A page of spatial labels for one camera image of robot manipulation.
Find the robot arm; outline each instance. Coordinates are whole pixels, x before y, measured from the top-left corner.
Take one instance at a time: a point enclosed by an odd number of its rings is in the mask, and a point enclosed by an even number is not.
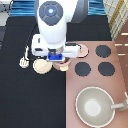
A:
[[[66,46],[67,23],[79,23],[88,13],[88,0],[36,0],[35,17],[40,34],[33,36],[32,54],[47,56],[52,53],[65,57],[76,58],[80,47]]]

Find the black surface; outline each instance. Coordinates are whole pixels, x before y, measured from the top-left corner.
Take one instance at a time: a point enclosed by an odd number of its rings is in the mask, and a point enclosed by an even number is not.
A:
[[[75,66],[75,72],[79,76],[82,76],[82,77],[87,76],[89,75],[90,71],[91,71],[91,68],[89,64],[86,62],[79,62]]]
[[[112,76],[115,73],[114,66],[109,62],[102,62],[98,66],[100,74],[103,76]]]
[[[102,58],[106,58],[111,54],[111,49],[106,45],[99,45],[96,48],[96,54]]]
[[[6,30],[5,26],[0,26],[0,42],[3,41],[4,39],[5,30]]]
[[[111,40],[106,17],[68,24],[67,40]],[[19,66],[35,23],[34,17],[7,20],[0,50],[0,128],[66,128],[66,73],[52,69],[39,75],[32,62],[27,69]]]

